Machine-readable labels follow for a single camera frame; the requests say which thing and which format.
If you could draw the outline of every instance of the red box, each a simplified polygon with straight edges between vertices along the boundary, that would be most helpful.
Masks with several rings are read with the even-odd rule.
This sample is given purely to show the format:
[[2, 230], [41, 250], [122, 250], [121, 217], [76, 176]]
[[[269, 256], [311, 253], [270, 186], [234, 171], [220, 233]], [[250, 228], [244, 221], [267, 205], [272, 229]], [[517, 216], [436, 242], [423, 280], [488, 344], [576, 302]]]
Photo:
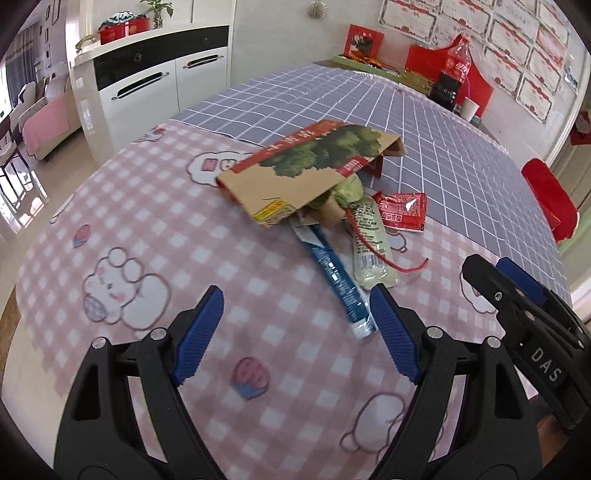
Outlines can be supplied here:
[[349, 35], [347, 35], [347, 43], [345, 44], [345, 56], [358, 51], [365, 57], [375, 59], [378, 56], [380, 46], [384, 34], [371, 30], [370, 28], [360, 27], [358, 25], [351, 25], [349, 28]]
[[128, 37], [140, 32], [150, 30], [152, 25], [151, 18], [136, 18], [129, 22], [113, 25], [112, 27], [105, 27], [99, 31], [100, 44], [110, 43], [120, 38]]

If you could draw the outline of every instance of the toothpaste tube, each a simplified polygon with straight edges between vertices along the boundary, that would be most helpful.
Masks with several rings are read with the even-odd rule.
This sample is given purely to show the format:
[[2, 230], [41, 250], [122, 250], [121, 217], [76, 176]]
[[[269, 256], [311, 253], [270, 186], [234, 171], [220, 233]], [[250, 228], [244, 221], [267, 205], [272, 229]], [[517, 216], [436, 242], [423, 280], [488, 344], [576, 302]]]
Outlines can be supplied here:
[[376, 331], [378, 328], [369, 311], [369, 297], [365, 292], [362, 293], [362, 289], [351, 279], [320, 227], [298, 226], [294, 222], [291, 223], [291, 227], [310, 250], [333, 291], [343, 303], [355, 338], [362, 339]]

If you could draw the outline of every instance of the red snack packet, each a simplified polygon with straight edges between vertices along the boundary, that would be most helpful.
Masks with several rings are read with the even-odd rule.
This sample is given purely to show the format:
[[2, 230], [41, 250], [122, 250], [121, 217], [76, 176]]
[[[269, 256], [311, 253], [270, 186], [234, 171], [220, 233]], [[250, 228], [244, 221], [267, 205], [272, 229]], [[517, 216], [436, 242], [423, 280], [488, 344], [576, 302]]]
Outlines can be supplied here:
[[427, 216], [427, 195], [425, 193], [395, 193], [373, 196], [378, 204], [384, 226], [407, 232], [425, 230]]

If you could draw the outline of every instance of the curtain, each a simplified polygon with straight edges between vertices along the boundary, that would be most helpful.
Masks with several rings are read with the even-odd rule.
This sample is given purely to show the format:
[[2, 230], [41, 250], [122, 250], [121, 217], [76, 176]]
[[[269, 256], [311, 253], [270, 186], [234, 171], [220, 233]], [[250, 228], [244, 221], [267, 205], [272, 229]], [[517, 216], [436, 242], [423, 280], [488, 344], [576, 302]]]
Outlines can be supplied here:
[[30, 82], [35, 82], [35, 58], [37, 56], [37, 37], [39, 26], [33, 25], [19, 33], [6, 53], [6, 78], [8, 94], [12, 106], [18, 103], [18, 94]]

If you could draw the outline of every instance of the blue gripper pad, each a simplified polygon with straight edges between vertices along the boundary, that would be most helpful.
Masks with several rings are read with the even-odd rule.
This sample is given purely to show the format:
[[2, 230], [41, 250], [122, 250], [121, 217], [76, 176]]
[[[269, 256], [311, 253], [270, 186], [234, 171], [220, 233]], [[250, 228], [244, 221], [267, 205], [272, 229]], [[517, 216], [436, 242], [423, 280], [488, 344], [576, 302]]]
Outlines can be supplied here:
[[542, 287], [542, 285], [540, 285], [529, 273], [514, 263], [513, 260], [507, 257], [501, 258], [496, 263], [496, 268], [503, 275], [510, 278], [532, 302], [539, 307], [544, 306], [544, 303], [546, 303], [544, 287]]
[[216, 288], [187, 329], [177, 347], [177, 357], [172, 373], [176, 386], [192, 377], [197, 371], [205, 350], [211, 341], [223, 315], [223, 292]]
[[369, 296], [369, 309], [396, 368], [417, 385], [423, 376], [418, 366], [417, 345], [378, 286]]

